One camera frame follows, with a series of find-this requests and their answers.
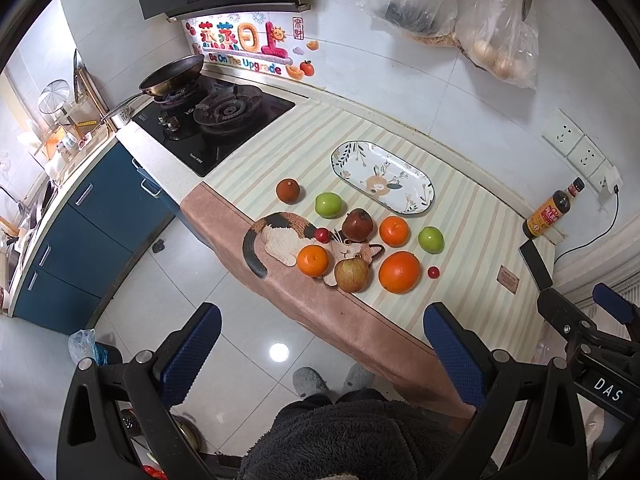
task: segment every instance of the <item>cabinet handle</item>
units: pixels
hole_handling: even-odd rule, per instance
[[[40,265],[40,266],[43,266],[43,265],[44,265],[44,262],[45,262],[45,261],[46,261],[46,259],[49,257],[49,253],[50,253],[50,252],[51,252],[51,246],[50,246],[50,245],[48,245],[48,246],[47,246],[47,250],[46,250],[46,251],[44,251],[44,254],[42,255],[42,259],[40,260],[40,263],[39,263],[39,265]]]
[[[78,199],[78,201],[76,202],[76,205],[80,205],[82,202],[84,202],[84,199],[86,198],[86,196],[91,193],[91,190],[94,188],[94,184],[89,184],[89,187],[87,189],[84,190],[84,193],[82,193],[82,195],[80,196],[80,198]]]
[[[33,284],[36,282],[37,277],[38,277],[38,273],[34,272],[33,278],[31,279],[31,283],[29,284],[29,288],[27,290],[31,290],[33,288]]]
[[[158,189],[157,193],[153,193],[147,186],[145,186],[145,182],[146,182],[146,179],[140,182],[140,187],[144,189],[147,193],[149,193],[149,195],[151,195],[153,198],[158,198],[158,195],[162,193],[162,188]]]

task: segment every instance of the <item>sauce bottle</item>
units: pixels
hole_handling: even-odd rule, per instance
[[[535,238],[545,232],[549,226],[562,218],[571,209],[571,200],[584,189],[584,182],[580,177],[566,190],[557,190],[541,205],[535,213],[522,224],[522,230],[527,238]]]

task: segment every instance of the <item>calico cat decoration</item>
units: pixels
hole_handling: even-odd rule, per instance
[[[314,238],[316,226],[295,213],[272,213],[255,222],[244,235],[242,254],[249,268],[259,278],[267,275],[267,268],[255,254],[254,243],[258,234],[264,242],[264,250],[288,267],[296,264],[302,248],[314,244],[324,247],[333,256],[333,264],[348,258],[362,258],[367,264],[382,255],[384,247],[368,242],[353,242],[343,232],[332,235],[329,244],[321,244]],[[334,266],[325,274],[324,282],[335,286]]]

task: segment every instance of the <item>sun sticker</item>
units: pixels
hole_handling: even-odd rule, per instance
[[[271,31],[271,35],[273,36],[273,39],[276,41],[284,41],[284,39],[286,38],[284,30],[282,30],[280,27],[273,27],[273,30]]]

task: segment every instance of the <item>power outlet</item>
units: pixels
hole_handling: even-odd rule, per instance
[[[551,115],[545,129],[542,130],[542,136],[547,142],[564,156],[569,155],[583,135],[582,130],[560,110]]]
[[[604,155],[591,142],[591,139],[587,136],[583,136],[574,149],[567,156],[569,162],[571,162],[581,174],[586,177],[591,176],[600,164],[604,161]]]
[[[602,191],[602,189],[606,186],[604,176],[607,173],[607,170],[612,168],[611,163],[605,158],[602,164],[598,166],[596,171],[589,177],[589,184],[593,186],[598,193]]]

